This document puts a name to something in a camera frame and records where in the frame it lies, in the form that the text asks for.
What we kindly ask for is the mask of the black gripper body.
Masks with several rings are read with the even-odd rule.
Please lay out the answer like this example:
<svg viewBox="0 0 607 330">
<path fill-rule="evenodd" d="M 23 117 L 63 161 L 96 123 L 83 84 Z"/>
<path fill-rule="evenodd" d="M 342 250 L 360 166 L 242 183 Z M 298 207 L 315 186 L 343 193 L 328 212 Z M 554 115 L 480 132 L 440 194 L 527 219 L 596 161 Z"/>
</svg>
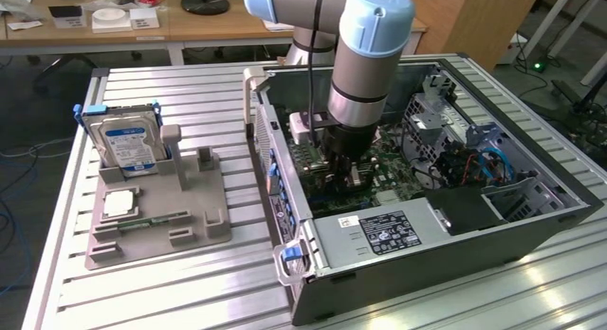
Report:
<svg viewBox="0 0 607 330">
<path fill-rule="evenodd" d="M 327 128 L 327 150 L 348 159 L 359 159 L 370 150 L 376 125 L 348 127 L 334 125 Z"/>
</svg>

